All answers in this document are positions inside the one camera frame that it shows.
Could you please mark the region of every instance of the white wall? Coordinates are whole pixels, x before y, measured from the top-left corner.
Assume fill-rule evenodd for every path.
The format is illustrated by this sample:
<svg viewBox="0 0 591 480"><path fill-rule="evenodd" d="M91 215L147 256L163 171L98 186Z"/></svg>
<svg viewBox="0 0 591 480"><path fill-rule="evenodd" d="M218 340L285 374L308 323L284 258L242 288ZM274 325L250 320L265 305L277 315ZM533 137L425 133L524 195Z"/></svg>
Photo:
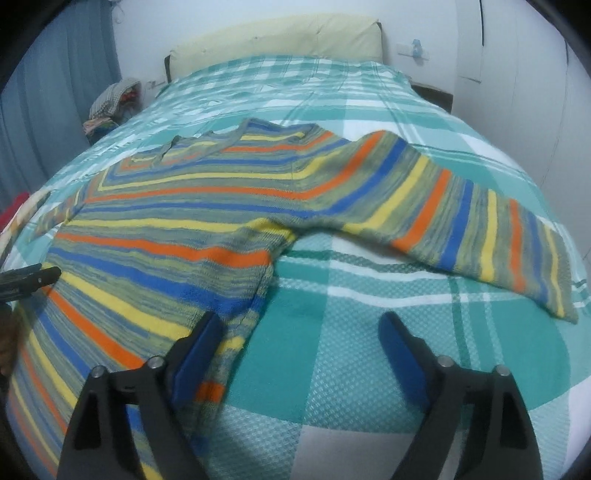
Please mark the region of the white wall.
<svg viewBox="0 0 591 480"><path fill-rule="evenodd" d="M377 17L384 32L384 59L416 82L453 92L457 19L454 0L122 0L113 9L121 73L144 82L164 77L171 48L198 35L264 18L309 12ZM396 53L396 43L421 40L430 59L418 64Z"/></svg>
<svg viewBox="0 0 591 480"><path fill-rule="evenodd" d="M478 0L458 0L461 2ZM509 154L591 249L591 79L562 36L525 0L482 0L480 82L457 77L452 112ZM459 24L463 35L480 35ZM462 50L458 62L465 58Z"/></svg>

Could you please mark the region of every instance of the blue curtain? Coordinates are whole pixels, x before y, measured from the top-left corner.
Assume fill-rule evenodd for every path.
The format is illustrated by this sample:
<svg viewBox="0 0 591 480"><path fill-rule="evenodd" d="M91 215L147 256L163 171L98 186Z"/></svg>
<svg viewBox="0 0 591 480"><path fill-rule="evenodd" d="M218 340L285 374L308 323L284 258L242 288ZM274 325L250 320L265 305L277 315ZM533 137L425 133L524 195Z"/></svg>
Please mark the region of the blue curtain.
<svg viewBox="0 0 591 480"><path fill-rule="evenodd" d="M120 79L111 4L74 0L43 29L0 95L0 211L89 147L82 123Z"/></svg>

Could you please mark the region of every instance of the blue stripe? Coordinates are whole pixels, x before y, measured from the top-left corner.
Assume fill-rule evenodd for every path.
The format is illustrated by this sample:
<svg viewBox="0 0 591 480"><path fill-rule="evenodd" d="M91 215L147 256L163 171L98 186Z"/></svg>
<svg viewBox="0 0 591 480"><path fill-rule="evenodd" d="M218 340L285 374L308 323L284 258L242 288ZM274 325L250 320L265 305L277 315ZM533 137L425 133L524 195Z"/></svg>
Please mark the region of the blue stripe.
<svg viewBox="0 0 591 480"><path fill-rule="evenodd" d="M24 431L21 430L21 428L17 422L17 419L16 419L16 416L13 412L13 409L22 410L18 406L18 401L16 400L16 398L10 398L10 397L9 397L8 401L11 404L10 408L6 408L8 423L10 424L10 426L12 428L12 431L14 433L16 440L17 440L18 446L20 447L22 454L26 458L28 465L31 467L33 472L37 475L39 480L55 480L55 477L49 472L49 470L47 470L45 465L43 465L41 458L38 457L37 454L35 453L33 446L27 440L27 437L25 437ZM27 425L29 425L29 423L25 419L25 416L22 414L22 412L20 412L20 414L21 414L21 417L24 420L24 422ZM31 431L30 428L29 428L29 432L31 433L31 436L34 436L34 433Z"/></svg>
<svg viewBox="0 0 591 480"><path fill-rule="evenodd" d="M85 208L87 213L90 212L130 212L133 210L151 210L151 209L194 209L194 208L205 208L211 210L227 210L227 211L240 211L240 212L265 212L265 213L279 213L288 214L298 218L309 218L312 215L335 215L344 212L347 208L353 205L357 200L364 197L375 188L380 181L386 176L386 174L392 170L396 165L400 155L406 148L407 143L403 139L399 139L379 168L369 178L369 180L361 185L360 188L354 190L349 195L335 202L330 207L319 210L317 212L310 210L293 210L284 207L275 207L268 205L245 205L243 203L215 203L215 202L162 202L162 203L150 203L148 205L123 205L123 206L102 206L100 203L88 204Z"/></svg>
<svg viewBox="0 0 591 480"><path fill-rule="evenodd" d="M126 182L134 181L134 179L139 179L143 176L147 175L154 175L157 171L158 173L169 173L175 172L177 170L185 170L188 167L194 166L195 164L199 165L244 165L244 166L260 166L260 167L270 167L270 166L278 166L278 165L286 165L293 163L297 160L304 160L309 157L313 157L320 153L323 153L327 150L332 150L335 148L342 147L348 144L349 141L340 138L339 140L329 144L324 145L321 148L318 148L314 151L307 150L305 155L291 155L289 157L283 157L279 159L269 159L269 160L262 160L260 158L197 158L191 162L182 162L171 164L170 166L158 166L150 167L147 165L146 169L142 170L135 170L135 171L119 171L119 168L110 168L107 174L108 180L119 180L125 179Z"/></svg>
<svg viewBox="0 0 591 480"><path fill-rule="evenodd" d="M443 255L439 260L437 268L442 270L452 271L456 265L457 252L462 244L464 238L464 232L466 231L466 225L468 223L468 217L470 215L470 206L472 204L472 190L474 189L474 182L465 180L464 194L460 207L457 211L456 217L453 220L452 234L447 241Z"/></svg>
<svg viewBox="0 0 591 480"><path fill-rule="evenodd" d="M60 334L60 332L56 329L56 327L51 322L51 319L46 313L47 307L41 307L35 309L37 314L37 319L43 326L47 336L50 338L52 343L56 346L56 348L60 351L60 353L65 356L68 361L75 367L75 369L80 373L82 379L85 379L90 372L90 366L82 360L82 357L78 354L76 350L72 348L72 346L65 340L64 337Z"/></svg>
<svg viewBox="0 0 591 480"><path fill-rule="evenodd" d="M368 193L374 189L380 181L386 176L386 174L394 168L400 155L404 151L408 144L402 139L399 138L396 143L390 149L390 152L379 166L379 168L373 173L373 175L369 178L365 184L361 185L360 188L355 190L354 192L350 193L346 197L341 198L337 202L335 202L331 207L318 212L321 215L335 215L337 213L344 212L347 208L353 205L357 200L361 197L366 196Z"/></svg>
<svg viewBox="0 0 591 480"><path fill-rule="evenodd" d="M527 219L531 231L534 274L540 285L540 303L546 305L546 303L548 303L548 288L542 278L542 244L540 242L540 236L538 235L538 226L535 221L535 215L530 211L527 211Z"/></svg>
<svg viewBox="0 0 591 480"><path fill-rule="evenodd" d="M127 411L127 418L129 419L129 426L131 429L145 435L139 408L137 406L127 405L125 410Z"/></svg>
<svg viewBox="0 0 591 480"><path fill-rule="evenodd" d="M253 299L228 298L205 288L184 282L175 282L166 278L150 275L134 267L120 265L107 260L75 254L61 248L53 247L52 253L65 260L79 262L97 270L102 270L114 277L126 278L136 285L182 302L197 305L203 310L213 310L222 317L234 316L248 310Z"/></svg>
<svg viewBox="0 0 591 480"><path fill-rule="evenodd" d="M30 378L28 372L23 370L23 373ZM59 429L57 426L57 421L55 420L53 413L49 411L47 404L41 397L40 392L35 389L33 380L31 379L30 382L23 382L19 384L21 392L23 393L23 397L27 399L27 410L33 416L33 420L39 430L49 435L49 438L45 437L44 440L46 443L51 443L50 447L54 447L51 449L53 453L57 453L56 456L59 457L59 451L61 450L61 445L63 443L63 438L58 438L56 430Z"/></svg>

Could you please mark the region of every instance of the teal plaid blanket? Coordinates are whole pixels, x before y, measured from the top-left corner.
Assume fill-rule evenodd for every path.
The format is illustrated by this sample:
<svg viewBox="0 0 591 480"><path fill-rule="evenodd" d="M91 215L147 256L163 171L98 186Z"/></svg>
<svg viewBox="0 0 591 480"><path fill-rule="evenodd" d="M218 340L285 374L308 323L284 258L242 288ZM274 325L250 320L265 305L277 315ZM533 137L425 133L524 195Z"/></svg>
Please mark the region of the teal plaid blanket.
<svg viewBox="0 0 591 480"><path fill-rule="evenodd" d="M389 309L436 354L475 369L509 366L530 410L545 478L559 478L591 424L591 310L580 256L536 185L510 158L419 98L389 67L254 57L175 81L142 114L51 179L46 186L53 194L4 268L45 257L57 228L29 242L39 215L98 171L175 135L227 131L248 116L280 125L314 122L349 140L389 130L452 172L516 199L563 237L579 323L554 320L523 296L442 274L347 236L305 236L277 261L267 308L229 384L208 448L212 478L389 477L421 420L404 402L379 346L377 322ZM66 411L52 400L75 402L78 393L63 397L60 365L72 353L55 339L68 335L67 326L32 325L11 380L7 413L43 479L55 476L63 441L49 433L55 430L47 424L55 418L49 405ZM110 364L108 358L95 360ZM159 478L137 412L129 414L147 477ZM191 411L179 418L191 434L198 419ZM461 439L459 433L447 478L453 477Z"/></svg>

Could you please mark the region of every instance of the knitted sweater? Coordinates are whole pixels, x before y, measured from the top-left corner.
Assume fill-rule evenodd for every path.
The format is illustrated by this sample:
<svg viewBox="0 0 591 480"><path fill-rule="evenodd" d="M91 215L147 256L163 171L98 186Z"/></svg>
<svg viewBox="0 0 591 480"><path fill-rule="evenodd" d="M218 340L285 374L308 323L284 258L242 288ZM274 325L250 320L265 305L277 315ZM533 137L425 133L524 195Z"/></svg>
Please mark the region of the knitted sweater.
<svg viewBox="0 0 591 480"><path fill-rule="evenodd" d="M204 433L261 315L273 260L312 229L389 245L577 317L560 235L391 132L349 142L318 125L247 119L226 134L175 137L94 176L37 235L62 221L47 262L63 273L44 314L89 336L97 358L135 368L205 311L226 322L197 396Z"/></svg>

